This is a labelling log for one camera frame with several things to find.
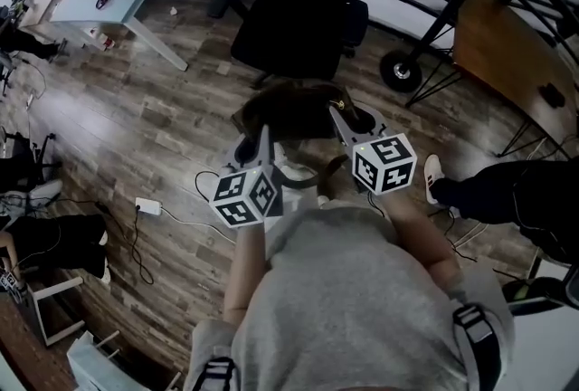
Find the backpack strap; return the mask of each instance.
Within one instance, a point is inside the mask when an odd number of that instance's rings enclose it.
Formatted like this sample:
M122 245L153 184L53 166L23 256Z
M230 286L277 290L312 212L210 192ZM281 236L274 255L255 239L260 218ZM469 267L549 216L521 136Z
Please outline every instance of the backpack strap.
M474 358L478 377L479 391L492 391L501 377L502 363L497 334L490 325L483 309L477 304L466 304L454 311L454 324L461 330L467 342L459 340L460 353L467 364L469 382L472 383L472 367L469 358Z
M217 389L217 385L220 383L223 391L235 391L236 386L231 389L234 370L235 364L231 358L212 358L205 364L203 372L193 386L193 391Z

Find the chair armrest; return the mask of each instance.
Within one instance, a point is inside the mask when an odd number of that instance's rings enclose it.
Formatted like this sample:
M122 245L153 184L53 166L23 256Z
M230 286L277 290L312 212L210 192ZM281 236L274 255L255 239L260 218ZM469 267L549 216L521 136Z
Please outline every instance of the chair armrest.
M357 47L364 40L368 27L368 5L360 0L354 0L346 6L346 22L344 26L344 43Z
M229 7L233 8L241 17L247 13L247 8L241 0L212 0L207 9L207 15L210 18L221 19Z

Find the wooden desk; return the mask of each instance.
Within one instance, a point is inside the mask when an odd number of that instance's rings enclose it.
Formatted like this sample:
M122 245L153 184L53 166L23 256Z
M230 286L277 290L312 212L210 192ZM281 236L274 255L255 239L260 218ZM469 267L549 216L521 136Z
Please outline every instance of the wooden desk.
M457 70L482 81L520 108L560 145L576 133L573 76L555 49L498 0L467 0L454 34ZM538 88L552 83L565 96L551 108Z

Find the desk leg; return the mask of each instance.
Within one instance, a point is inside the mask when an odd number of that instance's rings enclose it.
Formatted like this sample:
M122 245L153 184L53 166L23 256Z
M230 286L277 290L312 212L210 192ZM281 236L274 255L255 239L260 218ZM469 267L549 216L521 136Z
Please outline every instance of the desk leg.
M44 290L35 291L33 296L35 300L43 300L49 296L53 296L70 288L74 288L75 286L82 285L83 283L84 280L82 277L76 277L74 279L64 281L63 283L59 283L58 285L45 288Z
M173 65L181 71L186 71L188 64L179 58L173 50L167 47L161 40L149 31L140 21L132 17L125 23L125 26L133 33L143 39L148 45L167 58Z

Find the black pants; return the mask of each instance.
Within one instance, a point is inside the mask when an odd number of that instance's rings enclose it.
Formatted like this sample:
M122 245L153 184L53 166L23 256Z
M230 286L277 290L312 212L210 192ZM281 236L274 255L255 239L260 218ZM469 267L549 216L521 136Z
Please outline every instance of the black pants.
M0 37L0 49L4 52L31 53L41 60L48 60L58 52L59 45L49 43L47 45L38 42L29 33L23 33L17 29L6 30Z
M513 222L521 233L562 262L579 260L575 216L579 161L516 161L481 170L457 182L431 186L432 197L483 224Z
M56 219L20 217L6 231L14 238L19 260L41 253L27 259L24 267L84 269L101 278L106 252L99 240L105 229L101 215L67 215Z

